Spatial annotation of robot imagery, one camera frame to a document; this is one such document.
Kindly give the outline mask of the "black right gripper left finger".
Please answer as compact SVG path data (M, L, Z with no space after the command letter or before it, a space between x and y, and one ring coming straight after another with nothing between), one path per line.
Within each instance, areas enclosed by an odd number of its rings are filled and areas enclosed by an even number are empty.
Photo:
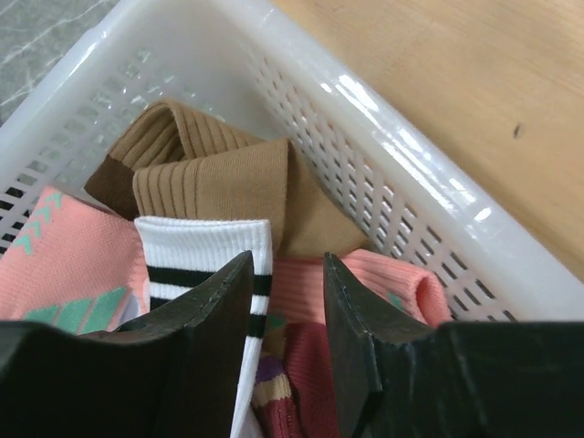
M74 336L45 324L1 325L4 437L198 437L173 379L184 318L150 312L115 331Z

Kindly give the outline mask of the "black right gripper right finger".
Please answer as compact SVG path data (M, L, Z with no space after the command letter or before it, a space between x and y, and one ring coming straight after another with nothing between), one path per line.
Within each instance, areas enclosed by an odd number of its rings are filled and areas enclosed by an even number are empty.
M580 437L579 322L432 328L323 259L328 345L343 437Z

